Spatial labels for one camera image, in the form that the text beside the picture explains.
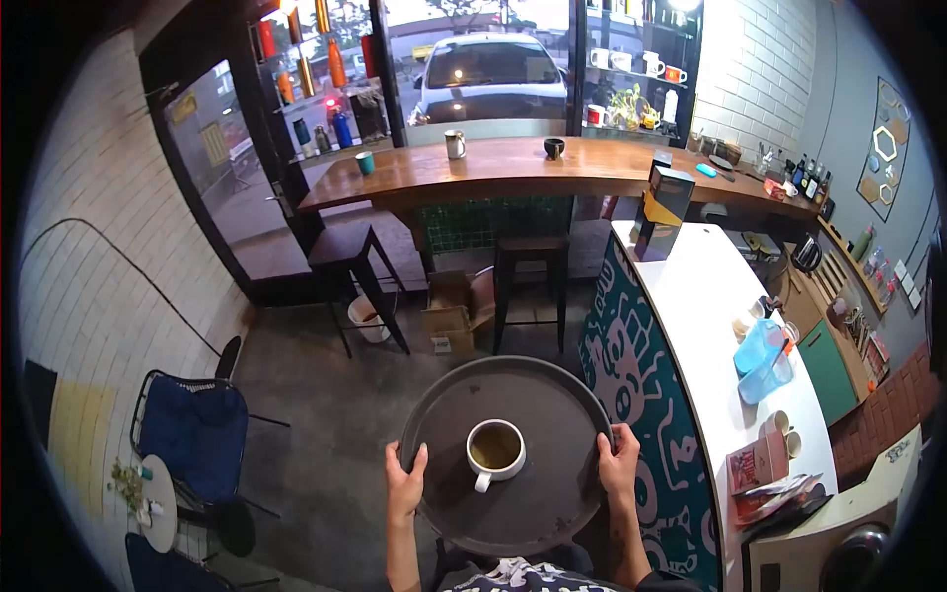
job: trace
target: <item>blue chair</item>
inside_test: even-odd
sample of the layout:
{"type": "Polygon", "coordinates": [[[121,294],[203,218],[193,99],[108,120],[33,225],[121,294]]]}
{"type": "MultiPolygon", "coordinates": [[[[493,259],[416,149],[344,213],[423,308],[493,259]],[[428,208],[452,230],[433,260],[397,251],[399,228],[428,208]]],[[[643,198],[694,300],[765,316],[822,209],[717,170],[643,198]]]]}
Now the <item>blue chair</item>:
{"type": "Polygon", "coordinates": [[[191,506],[203,511],[240,500],[279,518],[237,495],[249,418],[290,427],[249,413],[228,380],[192,380],[152,370],[135,401],[129,437],[140,457],[164,461],[175,491],[191,506]]]}
{"type": "Polygon", "coordinates": [[[233,592],[279,582],[279,578],[271,578],[233,584],[175,550],[157,552],[145,537],[134,532],[125,535],[125,553],[135,592],[233,592]]]}

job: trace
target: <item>wooden bar counter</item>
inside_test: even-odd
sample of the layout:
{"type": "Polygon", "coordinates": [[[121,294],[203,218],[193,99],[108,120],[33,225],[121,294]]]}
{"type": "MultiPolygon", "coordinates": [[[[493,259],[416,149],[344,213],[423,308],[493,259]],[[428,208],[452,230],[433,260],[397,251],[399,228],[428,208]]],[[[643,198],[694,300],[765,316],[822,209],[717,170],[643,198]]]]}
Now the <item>wooden bar counter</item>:
{"type": "MultiPolygon", "coordinates": [[[[543,140],[471,140],[466,158],[460,160],[449,160],[443,143],[376,152],[375,171],[368,176],[359,172],[354,158],[339,160],[319,179],[299,210],[315,212],[370,199],[376,208],[398,213],[491,197],[636,195],[647,186],[654,145],[566,137],[562,157],[553,161],[546,157],[543,140]]],[[[773,200],[756,179],[738,172],[733,173],[733,183],[720,175],[710,178],[695,169],[699,162],[706,162],[705,157],[675,148],[658,150],[672,153],[671,167],[694,177],[692,202],[815,219],[817,208],[802,198],[773,200]]]]}

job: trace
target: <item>green bottle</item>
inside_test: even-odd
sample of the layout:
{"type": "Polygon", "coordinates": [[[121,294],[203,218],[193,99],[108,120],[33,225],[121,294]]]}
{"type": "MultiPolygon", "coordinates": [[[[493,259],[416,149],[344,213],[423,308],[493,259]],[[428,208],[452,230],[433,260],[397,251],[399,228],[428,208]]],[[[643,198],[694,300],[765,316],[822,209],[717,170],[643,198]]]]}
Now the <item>green bottle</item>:
{"type": "Polygon", "coordinates": [[[862,260],[862,256],[868,249],[868,243],[871,242],[871,234],[874,231],[872,224],[874,223],[869,224],[868,228],[866,228],[862,234],[858,235],[855,246],[851,247],[851,256],[856,261],[862,260]]]}

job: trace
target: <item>car headlight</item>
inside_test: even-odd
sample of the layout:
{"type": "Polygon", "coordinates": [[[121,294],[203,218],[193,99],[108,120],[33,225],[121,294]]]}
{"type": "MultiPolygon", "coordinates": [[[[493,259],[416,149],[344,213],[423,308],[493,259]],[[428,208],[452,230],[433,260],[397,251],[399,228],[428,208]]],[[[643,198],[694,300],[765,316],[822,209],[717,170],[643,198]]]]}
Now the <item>car headlight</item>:
{"type": "Polygon", "coordinates": [[[425,115],[423,110],[421,110],[420,104],[417,104],[415,108],[411,110],[411,115],[408,116],[408,125],[412,127],[427,125],[429,119],[430,117],[425,115]]]}

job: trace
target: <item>door handle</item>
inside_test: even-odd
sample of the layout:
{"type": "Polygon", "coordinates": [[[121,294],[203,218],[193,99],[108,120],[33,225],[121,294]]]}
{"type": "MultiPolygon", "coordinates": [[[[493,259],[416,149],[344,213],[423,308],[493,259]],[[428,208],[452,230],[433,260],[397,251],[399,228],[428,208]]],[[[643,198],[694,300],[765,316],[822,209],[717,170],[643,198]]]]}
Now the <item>door handle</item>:
{"type": "Polygon", "coordinates": [[[280,209],[283,210],[284,218],[292,218],[294,216],[293,209],[290,207],[289,203],[286,201],[286,198],[282,195],[271,195],[270,197],[264,198],[267,202],[277,201],[279,203],[280,209]]]}

